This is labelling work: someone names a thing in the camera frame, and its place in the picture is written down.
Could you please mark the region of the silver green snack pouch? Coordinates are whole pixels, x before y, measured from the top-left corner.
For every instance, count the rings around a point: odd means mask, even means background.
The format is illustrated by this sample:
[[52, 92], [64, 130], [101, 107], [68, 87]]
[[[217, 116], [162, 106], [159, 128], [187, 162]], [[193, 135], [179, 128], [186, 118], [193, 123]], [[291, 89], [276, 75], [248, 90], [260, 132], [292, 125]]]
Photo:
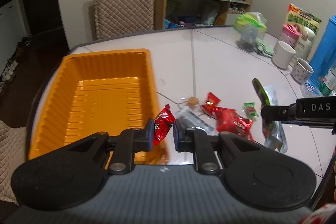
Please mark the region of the silver green snack pouch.
[[260, 114], [262, 133], [265, 137], [264, 146], [285, 154], [288, 151], [288, 145], [283, 126], [278, 120], [280, 114], [276, 91], [272, 86], [264, 87], [257, 78], [252, 80], [252, 85], [261, 101]]

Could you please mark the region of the green label bottle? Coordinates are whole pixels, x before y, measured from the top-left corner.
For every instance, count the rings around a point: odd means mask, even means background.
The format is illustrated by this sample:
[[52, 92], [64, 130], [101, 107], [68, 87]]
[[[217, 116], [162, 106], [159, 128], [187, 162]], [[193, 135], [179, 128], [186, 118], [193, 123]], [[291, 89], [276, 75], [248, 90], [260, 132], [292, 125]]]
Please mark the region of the green label bottle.
[[334, 61], [333, 64], [329, 67], [327, 74], [323, 77], [319, 86], [320, 93], [325, 97], [329, 96], [335, 88], [336, 83], [335, 71], [336, 71], [336, 61]]

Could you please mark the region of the green white snack box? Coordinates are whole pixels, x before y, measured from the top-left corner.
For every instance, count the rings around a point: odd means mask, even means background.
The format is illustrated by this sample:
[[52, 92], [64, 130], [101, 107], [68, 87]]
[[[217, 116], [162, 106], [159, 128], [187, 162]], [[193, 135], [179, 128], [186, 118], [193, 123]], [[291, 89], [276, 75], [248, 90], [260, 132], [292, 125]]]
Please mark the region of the green white snack box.
[[304, 27], [318, 34], [322, 20], [310, 12], [290, 3], [285, 18], [285, 24], [290, 24], [301, 34]]

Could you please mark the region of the round caramel candy clear wrapper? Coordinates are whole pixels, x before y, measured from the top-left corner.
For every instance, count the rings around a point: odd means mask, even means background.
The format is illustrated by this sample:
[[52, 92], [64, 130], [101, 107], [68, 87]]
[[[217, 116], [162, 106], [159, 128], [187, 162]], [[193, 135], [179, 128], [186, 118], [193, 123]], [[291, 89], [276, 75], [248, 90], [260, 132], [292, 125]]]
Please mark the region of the round caramel candy clear wrapper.
[[191, 110], [195, 110], [201, 105], [200, 99], [195, 96], [182, 97], [181, 101], [180, 105], [187, 106]]

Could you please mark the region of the beige quilted chair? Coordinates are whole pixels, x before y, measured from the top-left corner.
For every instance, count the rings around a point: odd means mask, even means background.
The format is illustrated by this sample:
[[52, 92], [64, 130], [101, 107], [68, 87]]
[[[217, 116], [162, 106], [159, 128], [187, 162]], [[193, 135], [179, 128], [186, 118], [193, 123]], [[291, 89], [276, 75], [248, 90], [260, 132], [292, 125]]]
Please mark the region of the beige quilted chair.
[[17, 203], [11, 188], [11, 176], [25, 162], [26, 128], [0, 125], [0, 191], [1, 201]]
[[154, 29], [154, 0], [93, 0], [98, 39]]

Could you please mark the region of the clear black snack bar packet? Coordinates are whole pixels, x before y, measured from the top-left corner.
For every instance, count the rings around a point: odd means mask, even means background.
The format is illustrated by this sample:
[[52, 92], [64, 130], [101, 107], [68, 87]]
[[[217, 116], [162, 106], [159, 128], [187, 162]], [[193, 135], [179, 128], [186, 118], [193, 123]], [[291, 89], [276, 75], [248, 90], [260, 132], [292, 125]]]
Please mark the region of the clear black snack bar packet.
[[196, 116], [188, 106], [179, 110], [175, 118], [177, 118], [184, 128], [198, 128], [207, 133], [207, 135], [218, 135], [219, 132], [204, 120]]

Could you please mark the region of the green tissue pack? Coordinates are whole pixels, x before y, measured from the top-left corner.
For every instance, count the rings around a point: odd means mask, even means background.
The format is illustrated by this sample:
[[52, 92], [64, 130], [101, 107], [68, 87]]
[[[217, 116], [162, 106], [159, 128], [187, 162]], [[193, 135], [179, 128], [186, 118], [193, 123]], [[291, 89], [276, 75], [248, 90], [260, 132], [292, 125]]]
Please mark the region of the green tissue pack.
[[267, 33], [267, 20], [259, 12], [245, 12], [238, 15], [234, 23], [234, 29], [241, 34], [247, 28], [249, 30], [257, 30], [256, 37], [264, 39]]

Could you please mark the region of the red candy wrapper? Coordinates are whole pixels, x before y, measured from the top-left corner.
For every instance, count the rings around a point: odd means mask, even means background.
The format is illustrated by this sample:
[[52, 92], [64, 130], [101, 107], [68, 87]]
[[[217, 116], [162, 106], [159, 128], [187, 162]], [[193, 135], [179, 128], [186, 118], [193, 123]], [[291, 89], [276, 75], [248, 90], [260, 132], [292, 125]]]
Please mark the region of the red candy wrapper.
[[170, 110], [170, 105], [166, 104], [154, 119], [154, 145], [159, 145], [165, 139], [174, 122], [175, 116]]

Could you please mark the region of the wooden shelf unit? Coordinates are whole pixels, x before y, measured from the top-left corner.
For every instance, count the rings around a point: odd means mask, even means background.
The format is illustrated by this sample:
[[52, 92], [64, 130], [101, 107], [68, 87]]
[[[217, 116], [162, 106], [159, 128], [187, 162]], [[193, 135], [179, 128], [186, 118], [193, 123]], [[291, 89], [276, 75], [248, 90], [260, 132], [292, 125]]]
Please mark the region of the wooden shelf unit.
[[227, 15], [250, 11], [253, 0], [154, 0], [154, 29], [225, 26]]

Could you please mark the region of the green cloth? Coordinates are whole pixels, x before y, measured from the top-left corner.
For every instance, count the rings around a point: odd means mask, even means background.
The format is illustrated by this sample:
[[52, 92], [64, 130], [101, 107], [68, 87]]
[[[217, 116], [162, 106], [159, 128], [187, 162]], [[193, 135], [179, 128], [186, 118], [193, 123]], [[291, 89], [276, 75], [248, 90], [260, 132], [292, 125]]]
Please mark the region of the green cloth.
[[260, 38], [256, 38], [255, 42], [253, 43], [252, 47], [254, 48], [255, 52], [258, 55], [264, 56], [264, 57], [268, 57], [268, 58], [272, 58], [274, 51], [273, 48], [270, 47], [267, 42], [263, 39]]

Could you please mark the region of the large red snack packet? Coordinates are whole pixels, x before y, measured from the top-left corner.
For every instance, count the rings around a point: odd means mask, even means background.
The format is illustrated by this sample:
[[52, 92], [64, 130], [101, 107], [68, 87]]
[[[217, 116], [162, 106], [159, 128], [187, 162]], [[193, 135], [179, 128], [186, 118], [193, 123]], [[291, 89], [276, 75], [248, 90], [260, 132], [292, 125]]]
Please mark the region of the large red snack packet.
[[251, 134], [253, 120], [240, 116], [235, 109], [216, 107], [213, 110], [217, 119], [218, 132], [230, 132], [254, 141]]

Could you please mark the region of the shoes on floor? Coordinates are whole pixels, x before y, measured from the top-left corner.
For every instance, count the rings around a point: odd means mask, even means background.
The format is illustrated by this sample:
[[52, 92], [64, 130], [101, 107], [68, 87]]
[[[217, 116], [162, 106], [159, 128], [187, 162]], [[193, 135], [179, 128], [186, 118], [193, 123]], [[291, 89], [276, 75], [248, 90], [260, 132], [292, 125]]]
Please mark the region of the shoes on floor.
[[26, 48], [29, 46], [31, 42], [31, 37], [23, 37], [20, 42], [17, 43], [15, 52], [13, 55], [7, 60], [5, 69], [1, 73], [1, 82], [6, 82], [11, 80], [14, 75], [15, 69], [18, 66], [18, 61], [24, 55]]

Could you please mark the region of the dotted white mug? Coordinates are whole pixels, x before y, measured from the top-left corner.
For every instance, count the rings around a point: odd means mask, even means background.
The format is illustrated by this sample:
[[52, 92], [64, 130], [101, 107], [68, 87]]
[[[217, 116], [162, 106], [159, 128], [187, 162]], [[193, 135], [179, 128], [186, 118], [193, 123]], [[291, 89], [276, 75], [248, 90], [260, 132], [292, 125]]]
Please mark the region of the dotted white mug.
[[308, 80], [314, 70], [310, 64], [302, 58], [297, 58], [291, 71], [291, 76], [295, 82], [302, 84]]

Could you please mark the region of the orange plastic tray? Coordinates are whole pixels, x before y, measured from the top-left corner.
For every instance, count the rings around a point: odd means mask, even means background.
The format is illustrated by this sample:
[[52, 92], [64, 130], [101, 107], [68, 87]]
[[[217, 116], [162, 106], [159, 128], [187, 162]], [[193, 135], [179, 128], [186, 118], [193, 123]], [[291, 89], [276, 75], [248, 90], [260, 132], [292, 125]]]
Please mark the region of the orange plastic tray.
[[28, 158], [96, 132], [114, 136], [128, 128], [143, 128], [159, 112], [149, 50], [68, 55], [38, 114]]

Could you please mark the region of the white lotion bottle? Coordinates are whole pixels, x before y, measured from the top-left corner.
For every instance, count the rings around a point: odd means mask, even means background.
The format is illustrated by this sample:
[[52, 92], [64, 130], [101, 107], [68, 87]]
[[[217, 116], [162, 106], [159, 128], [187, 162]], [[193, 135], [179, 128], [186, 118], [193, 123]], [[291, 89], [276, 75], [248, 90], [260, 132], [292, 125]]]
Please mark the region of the white lotion bottle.
[[311, 49], [315, 33], [308, 27], [302, 29], [301, 35], [295, 44], [295, 57], [306, 59]]

